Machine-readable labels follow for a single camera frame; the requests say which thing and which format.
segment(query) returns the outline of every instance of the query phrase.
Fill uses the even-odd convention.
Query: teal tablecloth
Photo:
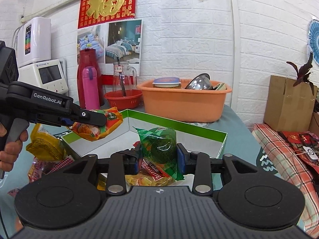
[[[140,107],[137,110],[144,111],[143,107]],[[250,162],[251,164],[260,165],[260,159],[264,155],[263,150],[252,136],[251,132],[246,128],[244,123],[230,107],[225,105],[222,117],[214,123],[193,124],[227,132],[228,137],[224,153],[231,153],[246,160],[247,162]],[[31,124],[28,128],[29,134],[33,127],[34,124]],[[51,134],[58,134],[66,131],[65,127],[57,128],[46,126],[46,128]],[[9,196],[7,192],[14,188],[23,187],[28,183],[27,173],[33,160],[33,156],[26,151],[26,145],[29,143],[30,139],[24,143],[23,150],[20,153],[17,162],[14,164],[13,170],[7,173],[6,178],[0,183],[0,207],[9,236],[15,233],[14,222],[16,213],[13,207],[13,198]],[[269,166],[267,169],[274,174],[277,172],[273,166]],[[222,187],[219,175],[214,176],[213,183],[215,189]],[[4,237],[1,225],[0,234]]]

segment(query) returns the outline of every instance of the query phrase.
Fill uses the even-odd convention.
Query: white brick wall
[[[32,11],[58,1],[35,0]],[[137,0],[136,18],[143,19],[139,81],[172,75],[191,78],[208,72],[213,79],[231,85],[230,8],[230,0]],[[66,57],[70,95],[75,100],[78,13],[77,1],[49,15],[52,58]]]
[[[12,35],[22,15],[31,13],[34,0],[0,0],[0,40],[11,46]]]
[[[57,1],[35,0],[33,12]],[[312,16],[319,18],[318,1],[237,0],[241,63],[236,112],[247,126],[262,122],[270,75],[294,77],[286,61],[299,65],[307,61],[307,28]],[[78,11],[75,2],[49,15],[52,57],[66,57],[70,94],[75,99]],[[212,79],[232,85],[230,0],[137,0],[136,17],[144,21],[140,81],[208,72]],[[318,84],[318,66],[313,71],[312,80]]]
[[[270,75],[295,78],[292,61],[307,61],[307,30],[319,18],[319,0],[238,0],[241,35],[237,114],[247,126],[262,123]],[[318,66],[311,79],[319,84]]]
[[[230,0],[161,0],[161,6],[164,73],[192,78],[207,72],[232,85]]]

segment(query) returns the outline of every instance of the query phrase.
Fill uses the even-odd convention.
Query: finger
[[[6,130],[5,127],[0,123],[0,137],[4,137],[6,133],[7,133],[7,130]]]
[[[18,155],[10,155],[5,151],[0,152],[0,161],[5,162],[7,164],[13,164],[18,159]]]
[[[9,142],[5,145],[4,151],[10,155],[18,155],[22,150],[22,141]]]
[[[13,164],[8,164],[5,162],[0,162],[0,169],[5,172],[10,172],[13,168]]]
[[[21,133],[21,135],[20,135],[20,140],[22,141],[22,142],[25,142],[25,141],[27,141],[28,140],[28,131],[23,131],[22,133]]]

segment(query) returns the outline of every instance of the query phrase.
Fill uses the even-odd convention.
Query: snack bag
[[[64,160],[60,161],[58,164],[56,164],[53,168],[50,169],[50,171],[48,173],[45,174],[50,174],[52,172],[55,172],[71,163],[74,162],[74,159],[72,156],[68,156],[67,158],[65,158]]]
[[[31,168],[28,171],[29,182],[34,182],[50,172],[52,168],[56,166],[57,163],[54,162],[45,162],[37,159],[33,159]]]
[[[159,166],[145,159],[142,161],[141,171],[137,175],[125,175],[125,180],[131,186],[168,186],[175,182]]]
[[[19,188],[15,188],[15,189],[9,191],[8,194],[9,194],[11,197],[15,198],[19,191],[20,191]]]
[[[98,127],[75,122],[69,129],[81,138],[89,141],[96,141],[105,138],[123,122],[122,114],[117,111],[116,107],[110,108],[108,110],[94,110],[94,112],[105,114],[105,116],[107,117],[105,126]]]
[[[98,175],[97,189],[99,191],[105,191],[106,190],[106,180],[107,180],[107,178],[103,174],[100,173]]]
[[[177,166],[176,132],[172,128],[152,128],[138,131],[143,157],[160,167],[169,176],[180,181],[184,176]]]
[[[36,124],[31,135],[31,143],[26,150],[32,153],[40,161],[61,161],[65,158],[66,152],[62,141],[51,135],[43,125]]]

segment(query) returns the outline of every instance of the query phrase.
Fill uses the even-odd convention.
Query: orange snack bag
[[[107,117],[105,126],[98,127],[89,124],[75,122],[69,129],[81,138],[84,138],[89,141],[96,141],[105,138],[123,122],[122,114],[118,112],[116,107],[110,108],[108,110],[93,111],[105,114],[105,116]]]

